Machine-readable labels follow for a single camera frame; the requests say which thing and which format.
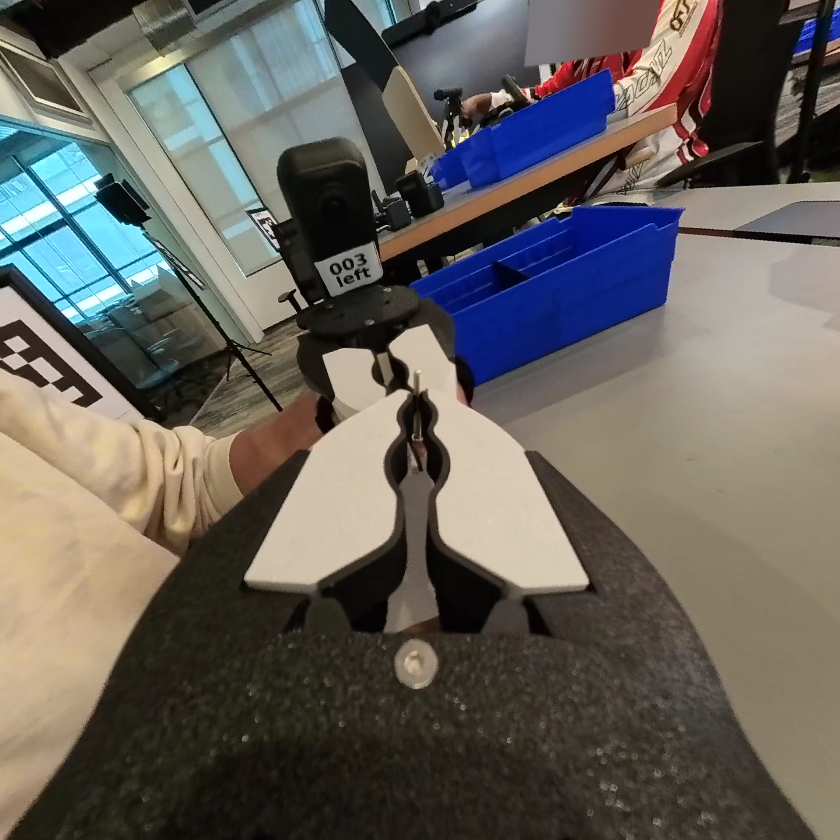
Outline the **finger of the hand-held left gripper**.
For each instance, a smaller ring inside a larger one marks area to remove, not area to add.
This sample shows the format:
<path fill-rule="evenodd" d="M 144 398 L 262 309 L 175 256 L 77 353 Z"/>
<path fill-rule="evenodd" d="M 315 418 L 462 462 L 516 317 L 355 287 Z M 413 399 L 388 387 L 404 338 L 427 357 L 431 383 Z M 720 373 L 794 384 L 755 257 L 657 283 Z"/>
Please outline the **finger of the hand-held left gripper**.
<path fill-rule="evenodd" d="M 327 400 L 335 424 L 340 425 L 390 395 L 387 385 L 376 378 L 382 375 L 382 369 L 372 350 L 340 348 L 326 353 L 322 360 L 331 388 L 332 396 Z"/>
<path fill-rule="evenodd" d="M 400 333 L 387 346 L 395 385 L 413 391 L 415 374 L 419 374 L 419 391 L 441 392 L 458 397 L 459 384 L 455 363 L 447 357 L 436 335 L 428 325 L 420 325 Z"/>

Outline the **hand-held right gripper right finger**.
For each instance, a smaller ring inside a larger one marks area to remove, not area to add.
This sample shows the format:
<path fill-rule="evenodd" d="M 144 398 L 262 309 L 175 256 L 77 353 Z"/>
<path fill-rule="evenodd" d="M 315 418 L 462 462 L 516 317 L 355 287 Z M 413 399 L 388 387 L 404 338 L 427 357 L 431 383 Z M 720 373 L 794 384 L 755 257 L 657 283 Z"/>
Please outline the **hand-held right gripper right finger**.
<path fill-rule="evenodd" d="M 428 499 L 426 564 L 447 631 L 529 633 L 536 597 L 591 579 L 552 504 L 553 468 L 456 397 L 420 397 Z"/>

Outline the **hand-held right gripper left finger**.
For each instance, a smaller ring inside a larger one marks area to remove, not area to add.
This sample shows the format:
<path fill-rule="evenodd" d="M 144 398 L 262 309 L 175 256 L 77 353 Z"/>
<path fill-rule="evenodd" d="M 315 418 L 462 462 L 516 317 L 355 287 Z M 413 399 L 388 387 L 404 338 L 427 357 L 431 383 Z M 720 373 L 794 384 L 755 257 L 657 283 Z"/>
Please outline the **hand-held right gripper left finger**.
<path fill-rule="evenodd" d="M 413 398 L 394 392 L 305 452 L 244 585 L 335 601 L 351 624 L 386 608 L 407 566 L 400 485 L 412 419 Z"/>

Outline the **person's left forearm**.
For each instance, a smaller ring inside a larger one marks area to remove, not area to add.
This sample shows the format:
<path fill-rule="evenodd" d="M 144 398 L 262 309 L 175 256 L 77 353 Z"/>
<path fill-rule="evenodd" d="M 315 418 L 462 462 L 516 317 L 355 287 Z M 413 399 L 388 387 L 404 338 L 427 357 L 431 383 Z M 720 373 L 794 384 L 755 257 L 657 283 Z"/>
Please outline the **person's left forearm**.
<path fill-rule="evenodd" d="M 100 502 L 174 554 L 204 535 L 295 451 L 291 406 L 234 436 L 121 423 L 2 373 L 2 478 L 62 478 L 70 509 Z"/>

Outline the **person's left hand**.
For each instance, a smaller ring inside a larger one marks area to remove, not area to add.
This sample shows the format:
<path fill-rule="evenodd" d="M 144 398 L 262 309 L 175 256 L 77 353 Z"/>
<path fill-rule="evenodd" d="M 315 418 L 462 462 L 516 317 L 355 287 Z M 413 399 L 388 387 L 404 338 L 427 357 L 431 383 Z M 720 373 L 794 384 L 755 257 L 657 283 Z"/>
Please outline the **person's left hand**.
<path fill-rule="evenodd" d="M 309 451 L 334 428 L 332 405 L 321 395 L 305 391 L 283 413 L 287 421 L 285 443 L 287 456 Z"/>

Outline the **black office chair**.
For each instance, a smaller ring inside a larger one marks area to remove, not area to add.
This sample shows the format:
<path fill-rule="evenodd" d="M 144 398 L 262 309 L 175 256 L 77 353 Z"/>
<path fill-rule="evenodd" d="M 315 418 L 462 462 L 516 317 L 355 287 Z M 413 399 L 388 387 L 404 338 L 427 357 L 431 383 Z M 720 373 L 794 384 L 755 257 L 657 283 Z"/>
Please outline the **black office chair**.
<path fill-rule="evenodd" d="M 782 23 L 789 3 L 723 2 L 711 105 L 700 126 L 704 157 L 664 176 L 663 190 L 779 182 L 775 120 L 802 24 Z"/>
<path fill-rule="evenodd" d="M 273 225 L 280 255 L 289 269 L 301 298 L 309 308 L 324 298 L 322 282 L 315 270 L 298 226 L 293 219 Z"/>

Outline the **small marker tag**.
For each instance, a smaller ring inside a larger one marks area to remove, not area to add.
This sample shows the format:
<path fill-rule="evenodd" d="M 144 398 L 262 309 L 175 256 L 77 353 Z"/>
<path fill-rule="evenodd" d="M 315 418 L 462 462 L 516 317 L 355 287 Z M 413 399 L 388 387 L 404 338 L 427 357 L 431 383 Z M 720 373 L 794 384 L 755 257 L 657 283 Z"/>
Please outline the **small marker tag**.
<path fill-rule="evenodd" d="M 277 239 L 277 221 L 272 212 L 266 206 L 254 206 L 245 210 L 248 218 L 258 228 L 269 245 L 279 254 L 280 245 Z"/>

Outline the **tan wooden board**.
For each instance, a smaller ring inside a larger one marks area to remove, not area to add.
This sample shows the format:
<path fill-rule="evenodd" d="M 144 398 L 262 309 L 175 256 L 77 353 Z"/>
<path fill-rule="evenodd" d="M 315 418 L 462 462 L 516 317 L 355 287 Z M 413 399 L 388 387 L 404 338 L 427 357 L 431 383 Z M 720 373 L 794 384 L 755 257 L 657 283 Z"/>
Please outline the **tan wooden board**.
<path fill-rule="evenodd" d="M 381 95 L 388 116 L 418 163 L 444 155 L 445 142 L 402 66 L 393 67 Z"/>

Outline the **wooden background table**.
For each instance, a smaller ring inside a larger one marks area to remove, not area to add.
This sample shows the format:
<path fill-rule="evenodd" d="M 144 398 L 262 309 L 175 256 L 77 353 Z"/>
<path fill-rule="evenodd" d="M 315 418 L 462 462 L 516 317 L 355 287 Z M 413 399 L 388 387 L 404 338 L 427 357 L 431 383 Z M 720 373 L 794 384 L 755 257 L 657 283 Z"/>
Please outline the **wooden background table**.
<path fill-rule="evenodd" d="M 442 209 L 380 238 L 384 283 L 408 285 L 420 277 L 419 260 L 498 241 L 572 196 L 612 158 L 666 129 L 676 117 L 675 104 L 640 112 L 501 182 L 476 190 L 462 185 L 448 192 Z"/>

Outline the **blue divided plastic bin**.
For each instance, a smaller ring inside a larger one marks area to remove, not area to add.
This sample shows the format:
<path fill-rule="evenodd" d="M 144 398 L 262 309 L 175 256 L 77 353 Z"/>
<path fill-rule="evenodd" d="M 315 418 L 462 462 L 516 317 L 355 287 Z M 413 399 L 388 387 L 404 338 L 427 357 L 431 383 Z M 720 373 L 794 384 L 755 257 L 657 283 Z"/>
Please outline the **blue divided plastic bin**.
<path fill-rule="evenodd" d="M 683 207 L 579 206 L 412 284 L 484 383 L 662 307 Z"/>

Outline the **black tripod light stand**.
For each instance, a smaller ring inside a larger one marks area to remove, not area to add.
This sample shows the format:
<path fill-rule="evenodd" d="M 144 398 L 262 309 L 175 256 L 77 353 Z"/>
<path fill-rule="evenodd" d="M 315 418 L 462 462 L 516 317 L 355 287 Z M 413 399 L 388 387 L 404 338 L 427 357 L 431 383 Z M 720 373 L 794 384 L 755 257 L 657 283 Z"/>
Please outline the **black tripod light stand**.
<path fill-rule="evenodd" d="M 192 269 L 188 268 L 186 263 L 180 259 L 170 248 L 165 246 L 158 238 L 150 234 L 146 228 L 146 223 L 150 222 L 152 217 L 149 215 L 150 205 L 144 201 L 142 196 L 129 184 L 126 180 L 117 182 L 112 174 L 104 175 L 95 181 L 96 192 L 94 194 L 96 201 L 107 210 L 113 218 L 121 223 L 137 228 L 142 236 L 148 240 L 153 248 L 162 255 L 166 265 L 168 265 L 173 277 L 186 292 L 186 294 L 194 301 L 199 311 L 201 311 L 212 326 L 213 330 L 218 334 L 219 338 L 224 342 L 224 355 L 226 360 L 225 381 L 229 382 L 232 364 L 237 361 L 243 368 L 247 376 L 253 383 L 257 385 L 259 390 L 266 397 L 268 403 L 272 405 L 279 413 L 283 411 L 283 406 L 278 402 L 272 391 L 266 383 L 259 377 L 256 370 L 253 368 L 249 359 L 245 356 L 248 347 L 231 339 L 224 330 L 222 324 L 215 318 L 214 314 L 209 310 L 204 300 L 200 297 L 199 292 L 207 291 L 208 286 L 206 282 L 201 279 Z"/>

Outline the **black white marker sign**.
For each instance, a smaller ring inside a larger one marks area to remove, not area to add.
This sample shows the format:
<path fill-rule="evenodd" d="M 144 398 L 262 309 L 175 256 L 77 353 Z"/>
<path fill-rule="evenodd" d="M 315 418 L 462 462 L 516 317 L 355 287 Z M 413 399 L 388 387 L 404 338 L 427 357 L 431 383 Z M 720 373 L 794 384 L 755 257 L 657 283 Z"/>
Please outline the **black white marker sign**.
<path fill-rule="evenodd" d="M 1 367 L 43 393 L 118 421 L 161 411 L 14 266 L 1 268 Z"/>

